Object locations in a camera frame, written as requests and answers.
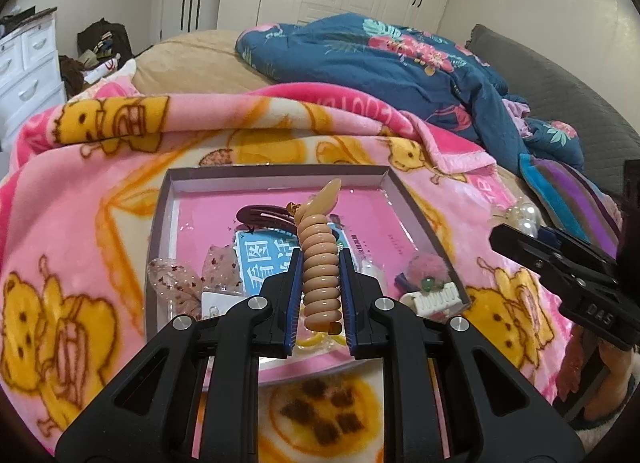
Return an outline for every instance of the purple stripe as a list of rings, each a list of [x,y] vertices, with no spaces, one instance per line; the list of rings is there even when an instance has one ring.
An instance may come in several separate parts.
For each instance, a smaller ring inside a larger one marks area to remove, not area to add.
[[[602,200],[599,198],[596,192],[593,191],[593,188],[591,188],[591,185],[587,183],[585,178],[583,178],[578,172],[576,172],[571,167],[567,167],[566,169],[569,172],[569,174],[571,174],[574,178],[576,178],[578,182],[584,187],[584,189],[591,195],[591,197],[595,201],[595,204],[598,206],[598,209],[602,213],[602,217],[604,217],[607,223],[609,223],[609,227],[611,228],[611,231],[615,235],[616,237],[615,242],[617,243],[618,240],[620,239],[620,229],[618,228],[618,225],[616,224],[616,221],[614,220],[614,218],[611,216],[611,214],[609,214],[607,207],[605,207]]]
[[[545,162],[545,167],[554,176],[554,181],[562,183],[562,177],[566,178],[566,169],[562,165],[554,162],[547,161]],[[588,224],[590,228],[591,234],[596,242],[596,246],[603,249],[605,252],[609,253],[609,255],[616,256],[616,251],[618,247],[613,243],[611,237],[607,233],[605,227],[602,223],[602,214],[600,212],[596,213],[593,208],[593,200],[590,200],[582,190],[582,186],[580,184],[576,185],[575,183],[564,183],[561,185],[562,190],[569,194],[574,202],[578,204],[586,223],[583,220],[580,222],[584,224]]]

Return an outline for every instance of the triangular cutout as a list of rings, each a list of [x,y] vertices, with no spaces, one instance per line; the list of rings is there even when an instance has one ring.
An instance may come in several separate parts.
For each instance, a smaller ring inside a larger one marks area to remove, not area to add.
[[[124,389],[116,396],[114,400],[116,407],[127,409],[132,413],[140,414],[140,416],[148,413],[168,356],[168,349],[161,349],[154,354],[151,360],[127,382]]]
[[[527,406],[527,396],[484,351],[474,350],[474,360],[495,416],[505,416]]]

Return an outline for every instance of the gray quilted headboard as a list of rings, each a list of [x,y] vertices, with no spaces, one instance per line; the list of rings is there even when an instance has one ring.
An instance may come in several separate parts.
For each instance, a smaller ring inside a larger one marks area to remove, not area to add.
[[[600,189],[622,193],[625,159],[640,158],[640,136],[604,98],[535,51],[478,24],[466,47],[527,99],[531,116],[571,125],[580,137],[584,175]]]

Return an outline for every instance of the door handle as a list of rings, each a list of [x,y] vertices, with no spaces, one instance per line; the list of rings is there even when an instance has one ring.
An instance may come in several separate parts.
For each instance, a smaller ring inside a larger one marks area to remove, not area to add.
[[[5,62],[2,67],[0,67],[0,75],[4,75],[7,71],[9,71],[9,66],[14,59],[10,58],[7,62]]]
[[[36,90],[38,89],[39,80],[36,80],[29,89],[24,90],[22,93],[18,93],[18,97],[23,101],[27,102],[33,98],[33,95],[36,94]]]
[[[33,48],[34,48],[35,50],[40,50],[40,49],[44,48],[44,45],[45,45],[46,43],[47,43],[47,39],[46,39],[46,38],[44,38],[44,39],[42,39],[40,42],[36,42],[36,43],[33,45]]]

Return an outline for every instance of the striped fabric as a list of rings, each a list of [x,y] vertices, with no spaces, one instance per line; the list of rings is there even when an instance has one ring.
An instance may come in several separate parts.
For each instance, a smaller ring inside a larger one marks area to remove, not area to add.
[[[564,163],[528,154],[520,155],[520,173],[557,228],[616,256],[620,230],[593,183]]]

